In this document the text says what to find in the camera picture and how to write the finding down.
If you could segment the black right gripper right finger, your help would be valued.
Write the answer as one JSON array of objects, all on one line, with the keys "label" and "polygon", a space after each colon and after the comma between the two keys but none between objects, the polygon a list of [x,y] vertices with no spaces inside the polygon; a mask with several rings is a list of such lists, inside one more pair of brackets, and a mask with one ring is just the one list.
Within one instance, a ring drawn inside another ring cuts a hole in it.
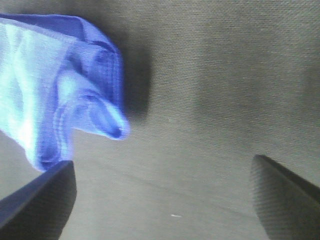
[{"label": "black right gripper right finger", "polygon": [[255,155],[250,183],[253,207],[270,240],[320,238],[320,188],[277,161]]}]

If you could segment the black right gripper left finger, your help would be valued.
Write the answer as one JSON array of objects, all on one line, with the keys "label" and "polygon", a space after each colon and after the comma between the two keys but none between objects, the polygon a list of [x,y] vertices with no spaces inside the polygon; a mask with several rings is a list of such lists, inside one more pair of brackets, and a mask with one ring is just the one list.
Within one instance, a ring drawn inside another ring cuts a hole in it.
[{"label": "black right gripper left finger", "polygon": [[2,240],[58,240],[77,196],[74,163],[60,161],[0,201]]}]

